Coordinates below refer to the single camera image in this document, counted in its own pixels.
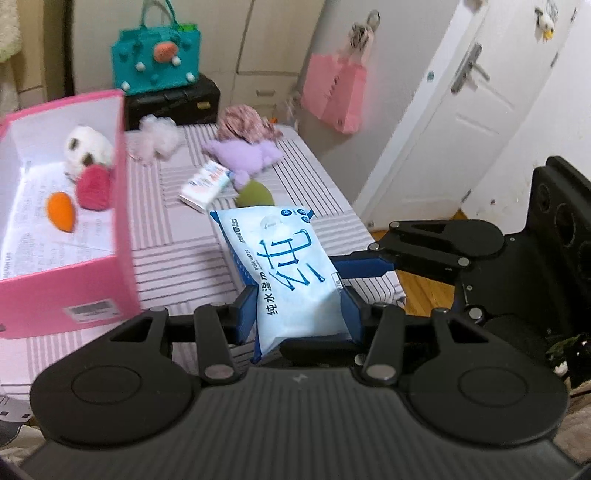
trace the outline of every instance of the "box label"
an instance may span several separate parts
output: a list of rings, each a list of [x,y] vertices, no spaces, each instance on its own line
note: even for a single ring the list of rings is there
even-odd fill
[[[75,307],[67,307],[64,311],[77,323],[100,322],[111,320],[121,313],[111,299],[99,300],[94,303],[86,303]]]

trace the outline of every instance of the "white fluffy toy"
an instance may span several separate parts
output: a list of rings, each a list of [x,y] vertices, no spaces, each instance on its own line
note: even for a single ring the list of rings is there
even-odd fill
[[[66,176],[73,181],[78,181],[84,169],[93,164],[107,168],[113,165],[113,145],[91,127],[78,126],[72,130],[64,146],[64,155]]]
[[[181,132],[171,118],[147,115],[139,121],[139,131],[135,153],[144,164],[170,158],[181,143]]]

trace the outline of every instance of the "teal felt bag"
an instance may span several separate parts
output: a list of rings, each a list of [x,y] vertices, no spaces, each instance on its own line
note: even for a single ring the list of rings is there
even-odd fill
[[[201,33],[195,24],[180,25],[170,1],[165,1],[170,25],[146,27],[144,0],[139,28],[121,30],[111,47],[113,83],[126,95],[187,86],[199,78]]]

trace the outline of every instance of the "pink box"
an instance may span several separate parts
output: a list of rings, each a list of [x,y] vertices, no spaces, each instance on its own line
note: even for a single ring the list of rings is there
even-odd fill
[[[0,271],[0,338],[69,332],[140,312],[129,241],[123,114],[122,92],[112,90],[38,105],[0,125],[0,267],[5,268],[3,276]],[[93,220],[95,212],[77,206],[85,223],[74,233],[54,232],[45,224],[42,200],[52,187],[57,191],[64,185],[57,169],[63,175],[64,145],[77,125],[94,128],[114,147],[113,208],[96,212]],[[45,233],[35,237],[35,230],[25,238],[27,219]],[[101,235],[107,240],[97,247],[93,242]],[[25,268],[26,274],[17,273]]]

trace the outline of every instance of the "orange carrot plush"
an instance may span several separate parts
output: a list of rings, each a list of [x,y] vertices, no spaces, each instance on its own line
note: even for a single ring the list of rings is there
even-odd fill
[[[47,199],[47,216],[62,232],[72,233],[76,223],[76,210],[65,192],[55,192]]]

